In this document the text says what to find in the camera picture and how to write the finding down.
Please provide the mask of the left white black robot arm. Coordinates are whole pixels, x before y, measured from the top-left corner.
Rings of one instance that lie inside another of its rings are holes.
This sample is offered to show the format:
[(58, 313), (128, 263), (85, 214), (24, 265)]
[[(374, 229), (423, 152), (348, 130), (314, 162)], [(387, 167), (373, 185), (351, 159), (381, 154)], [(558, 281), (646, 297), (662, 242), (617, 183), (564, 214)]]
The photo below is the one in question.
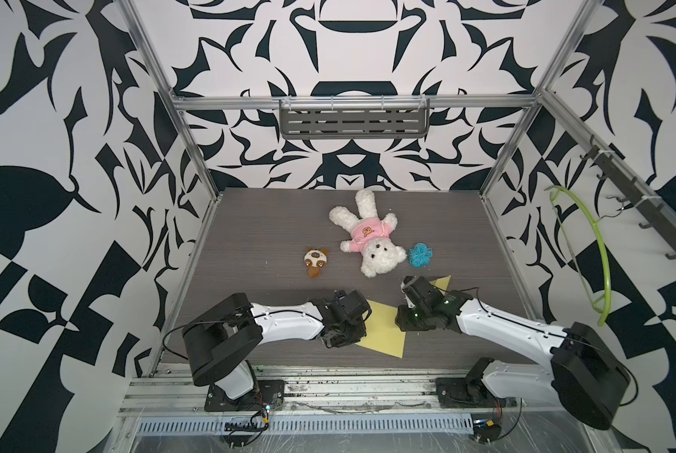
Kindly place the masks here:
[(288, 340), (319, 340), (327, 348), (354, 345), (366, 336), (371, 314), (358, 291), (282, 307), (232, 294), (181, 328), (192, 382), (214, 385), (226, 398), (237, 400), (256, 388), (247, 358), (260, 345)]

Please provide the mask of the yellow square paper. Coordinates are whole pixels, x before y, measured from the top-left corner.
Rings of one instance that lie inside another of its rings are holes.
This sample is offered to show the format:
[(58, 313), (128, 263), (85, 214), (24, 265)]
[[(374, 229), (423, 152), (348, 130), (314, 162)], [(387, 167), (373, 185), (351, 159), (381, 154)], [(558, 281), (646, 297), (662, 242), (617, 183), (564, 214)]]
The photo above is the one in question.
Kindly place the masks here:
[(445, 277), (439, 277), (439, 279), (434, 279), (431, 280), (430, 283), (438, 288), (441, 292), (446, 292), (448, 290), (448, 286), (450, 284), (451, 277), (450, 276), (445, 276)]

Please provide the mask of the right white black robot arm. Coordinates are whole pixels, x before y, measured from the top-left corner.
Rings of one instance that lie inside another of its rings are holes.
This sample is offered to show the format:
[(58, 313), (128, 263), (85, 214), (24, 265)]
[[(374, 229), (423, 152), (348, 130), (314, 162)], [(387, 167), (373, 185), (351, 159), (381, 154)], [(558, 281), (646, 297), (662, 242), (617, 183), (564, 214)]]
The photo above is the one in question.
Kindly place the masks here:
[(501, 311), (476, 294), (444, 291), (424, 277), (405, 277), (396, 326), (403, 332), (452, 330), (505, 347), (524, 358), (479, 359), (465, 377), (438, 379), (445, 407), (501, 404), (508, 398), (563, 407), (579, 422), (608, 430), (634, 376), (589, 326), (551, 326)]

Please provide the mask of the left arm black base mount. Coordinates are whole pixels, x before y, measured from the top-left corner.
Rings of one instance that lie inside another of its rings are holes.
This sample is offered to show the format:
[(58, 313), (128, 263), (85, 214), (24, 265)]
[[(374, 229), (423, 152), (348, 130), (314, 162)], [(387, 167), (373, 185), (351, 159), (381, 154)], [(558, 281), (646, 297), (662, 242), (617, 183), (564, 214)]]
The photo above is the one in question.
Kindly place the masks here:
[(206, 413), (258, 411), (280, 408), (285, 394), (283, 379), (257, 379), (249, 361), (242, 361), (226, 377), (209, 386)]

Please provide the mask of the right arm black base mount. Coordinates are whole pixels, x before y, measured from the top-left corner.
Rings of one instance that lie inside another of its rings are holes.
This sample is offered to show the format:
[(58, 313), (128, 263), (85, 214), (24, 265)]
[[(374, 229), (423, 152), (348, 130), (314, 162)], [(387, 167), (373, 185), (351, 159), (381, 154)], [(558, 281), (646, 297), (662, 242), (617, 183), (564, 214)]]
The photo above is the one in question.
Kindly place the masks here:
[(497, 398), (482, 382), (483, 372), (494, 362), (480, 358), (465, 377), (438, 377), (435, 379), (439, 404), (444, 409), (497, 409), (516, 407), (514, 398)]

